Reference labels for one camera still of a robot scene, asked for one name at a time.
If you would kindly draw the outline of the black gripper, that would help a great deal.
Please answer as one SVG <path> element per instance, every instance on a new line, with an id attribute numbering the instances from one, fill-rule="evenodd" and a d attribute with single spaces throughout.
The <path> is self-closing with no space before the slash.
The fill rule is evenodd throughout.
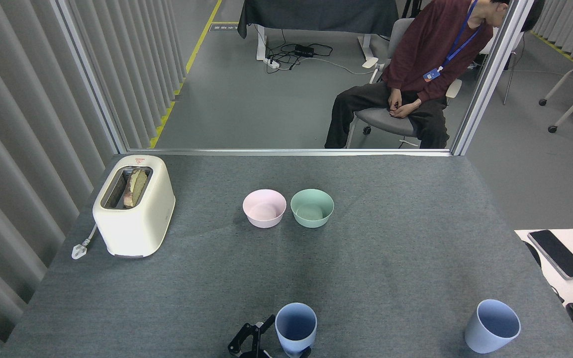
<path id="1" fill-rule="evenodd" d="M 271 315 L 264 322 L 257 322 L 256 324 L 245 323 L 241 329 L 234 336 L 230 344 L 228 344 L 228 351 L 230 355 L 240 355 L 239 358 L 272 358 L 269 352 L 261 347 L 262 336 L 268 329 L 275 323 L 276 316 Z M 252 348 L 250 351 L 242 352 L 242 345 L 246 339 L 252 336 Z M 291 352 L 286 355 L 289 358 L 309 358 L 312 353 L 312 348 L 307 347 L 300 352 Z"/>

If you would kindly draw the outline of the person's right hand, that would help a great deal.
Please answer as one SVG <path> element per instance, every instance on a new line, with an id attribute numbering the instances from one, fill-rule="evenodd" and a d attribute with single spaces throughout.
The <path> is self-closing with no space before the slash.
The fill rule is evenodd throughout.
<path id="1" fill-rule="evenodd" d="M 404 117 L 404 113 L 402 111 L 402 96 L 400 89 L 391 89 L 388 98 L 388 106 L 389 106 L 389 114 L 394 117 Z"/>

